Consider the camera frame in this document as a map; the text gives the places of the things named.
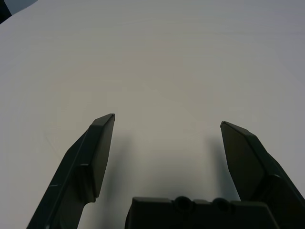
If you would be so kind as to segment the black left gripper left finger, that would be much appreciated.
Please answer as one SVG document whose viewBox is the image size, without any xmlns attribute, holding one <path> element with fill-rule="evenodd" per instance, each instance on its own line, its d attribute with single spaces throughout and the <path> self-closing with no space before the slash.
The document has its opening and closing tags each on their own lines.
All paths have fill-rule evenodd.
<svg viewBox="0 0 305 229">
<path fill-rule="evenodd" d="M 114 114 L 97 118 L 65 153 L 29 229 L 76 229 L 85 205 L 99 197 L 107 167 Z"/>
</svg>

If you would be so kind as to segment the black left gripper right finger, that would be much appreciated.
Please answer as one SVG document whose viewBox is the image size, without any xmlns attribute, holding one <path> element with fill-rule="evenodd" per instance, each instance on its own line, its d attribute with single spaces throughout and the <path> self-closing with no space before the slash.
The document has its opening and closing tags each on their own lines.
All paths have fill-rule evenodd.
<svg viewBox="0 0 305 229">
<path fill-rule="evenodd" d="M 221 122 L 220 128 L 240 200 L 265 203 L 281 229 L 303 229 L 305 199 L 258 137 L 227 121 Z"/>
</svg>

